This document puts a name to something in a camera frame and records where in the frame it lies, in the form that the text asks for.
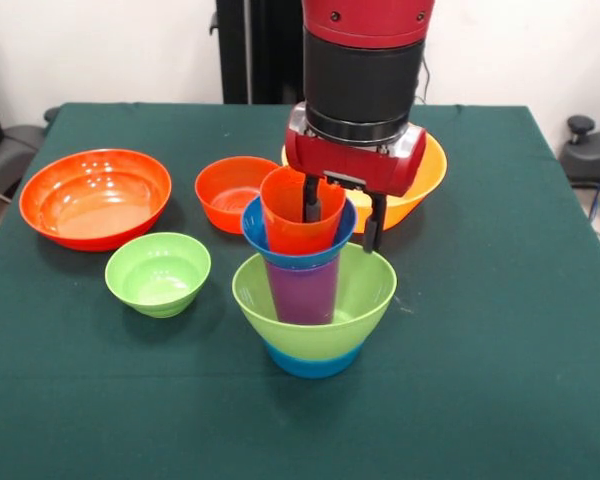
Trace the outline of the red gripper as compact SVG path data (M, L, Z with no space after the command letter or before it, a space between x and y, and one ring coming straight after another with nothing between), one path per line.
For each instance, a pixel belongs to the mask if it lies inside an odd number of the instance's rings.
M363 249L378 251L387 210L387 197L404 195L413 184L427 146L424 128L408 123L399 136L379 146L352 146L313 133L306 105L294 106L289 117L285 151L294 170L306 174L303 185L303 222L321 219L319 178L368 192L371 214L366 219Z

